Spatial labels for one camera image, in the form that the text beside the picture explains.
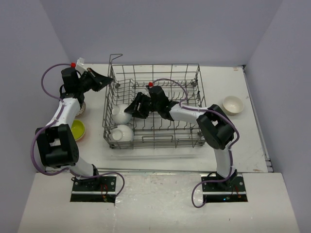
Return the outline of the yellow-green bowl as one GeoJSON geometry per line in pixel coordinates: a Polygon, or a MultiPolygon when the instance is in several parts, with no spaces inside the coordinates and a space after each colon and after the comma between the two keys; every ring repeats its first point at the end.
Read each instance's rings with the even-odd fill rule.
{"type": "Polygon", "coordinates": [[[75,119],[71,126],[71,132],[76,141],[83,138],[86,128],[82,121],[75,119]]]}

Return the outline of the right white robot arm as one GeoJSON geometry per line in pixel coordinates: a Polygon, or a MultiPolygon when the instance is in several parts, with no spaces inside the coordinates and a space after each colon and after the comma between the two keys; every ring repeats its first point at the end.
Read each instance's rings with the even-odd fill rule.
{"type": "Polygon", "coordinates": [[[240,138],[231,120],[216,104],[209,108],[188,107],[181,101],[170,100],[160,86],[148,91],[148,95],[139,92],[124,111],[135,118],[146,119],[150,112],[157,112],[163,119],[196,124],[206,143],[214,149],[217,179],[212,182],[223,191],[229,190],[237,175],[231,148],[240,138]]]}

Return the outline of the grey wire dish rack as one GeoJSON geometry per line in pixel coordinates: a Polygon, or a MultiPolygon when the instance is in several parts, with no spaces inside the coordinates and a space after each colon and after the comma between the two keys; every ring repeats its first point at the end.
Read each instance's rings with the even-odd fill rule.
{"type": "Polygon", "coordinates": [[[114,79],[106,88],[103,129],[104,139],[112,149],[177,148],[202,146],[205,140],[199,127],[184,121],[169,121],[158,113],[146,119],[131,118],[127,126],[134,133],[132,142],[115,142],[112,131],[117,127],[112,118],[113,107],[130,105],[139,92],[147,95],[147,85],[156,81],[173,101],[184,98],[190,107],[205,107],[206,100],[199,64],[133,64],[117,65],[121,54],[109,57],[108,76],[114,79]]]}

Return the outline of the beige ceramic bowl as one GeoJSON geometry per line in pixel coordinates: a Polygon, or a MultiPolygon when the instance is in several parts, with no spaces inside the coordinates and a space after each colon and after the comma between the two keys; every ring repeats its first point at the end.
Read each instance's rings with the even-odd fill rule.
{"type": "Polygon", "coordinates": [[[244,103],[236,96],[227,96],[223,99],[223,109],[225,113],[234,116],[244,110],[244,103]]]}

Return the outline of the orange bowl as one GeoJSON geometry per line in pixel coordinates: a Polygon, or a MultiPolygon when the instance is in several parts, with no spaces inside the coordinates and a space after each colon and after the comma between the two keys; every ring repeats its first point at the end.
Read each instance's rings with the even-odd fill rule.
{"type": "Polygon", "coordinates": [[[84,131],[84,133],[78,138],[76,139],[76,141],[81,141],[85,138],[85,136],[87,135],[86,131],[84,131]]]}

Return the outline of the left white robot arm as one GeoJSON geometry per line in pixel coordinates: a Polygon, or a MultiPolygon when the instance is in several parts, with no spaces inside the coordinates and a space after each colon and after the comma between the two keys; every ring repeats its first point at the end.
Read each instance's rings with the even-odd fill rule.
{"type": "Polygon", "coordinates": [[[78,71],[67,67],[61,71],[64,92],[57,97],[59,106],[51,121],[38,128],[31,144],[31,161],[44,175],[57,175],[69,170],[91,191],[101,185],[97,168],[79,156],[79,149],[71,131],[76,115],[84,103],[84,94],[89,90],[98,92],[113,82],[113,79],[91,68],[78,71]]]}

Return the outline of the brown patterned bowl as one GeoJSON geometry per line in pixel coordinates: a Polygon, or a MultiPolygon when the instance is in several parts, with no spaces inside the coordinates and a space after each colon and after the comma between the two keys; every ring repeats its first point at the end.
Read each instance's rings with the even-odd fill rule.
{"type": "Polygon", "coordinates": [[[85,111],[85,109],[86,109],[86,103],[83,102],[82,106],[81,106],[79,112],[76,114],[76,116],[80,116],[85,111]]]}

